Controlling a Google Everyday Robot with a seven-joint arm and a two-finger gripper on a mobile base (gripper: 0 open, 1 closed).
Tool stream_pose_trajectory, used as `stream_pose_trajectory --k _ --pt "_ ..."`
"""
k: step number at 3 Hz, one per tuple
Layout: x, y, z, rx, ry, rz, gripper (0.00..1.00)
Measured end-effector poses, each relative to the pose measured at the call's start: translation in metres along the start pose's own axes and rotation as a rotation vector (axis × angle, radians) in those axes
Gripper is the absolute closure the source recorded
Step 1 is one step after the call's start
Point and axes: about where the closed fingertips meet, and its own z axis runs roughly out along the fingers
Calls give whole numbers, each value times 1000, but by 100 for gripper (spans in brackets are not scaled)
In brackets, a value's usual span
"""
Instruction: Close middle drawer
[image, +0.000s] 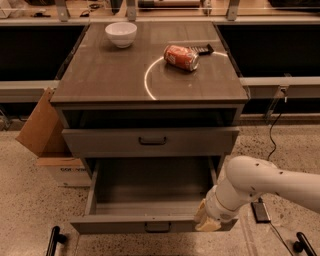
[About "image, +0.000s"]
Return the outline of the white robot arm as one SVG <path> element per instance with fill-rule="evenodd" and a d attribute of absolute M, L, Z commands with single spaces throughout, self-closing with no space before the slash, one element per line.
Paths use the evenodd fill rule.
<path fill-rule="evenodd" d="M 225 178 L 214 185 L 201 201 L 194 216 L 195 230 L 219 230 L 238 215 L 243 205 L 266 193 L 320 212 L 319 175 L 286 171 L 266 160 L 238 156 L 225 167 Z"/>

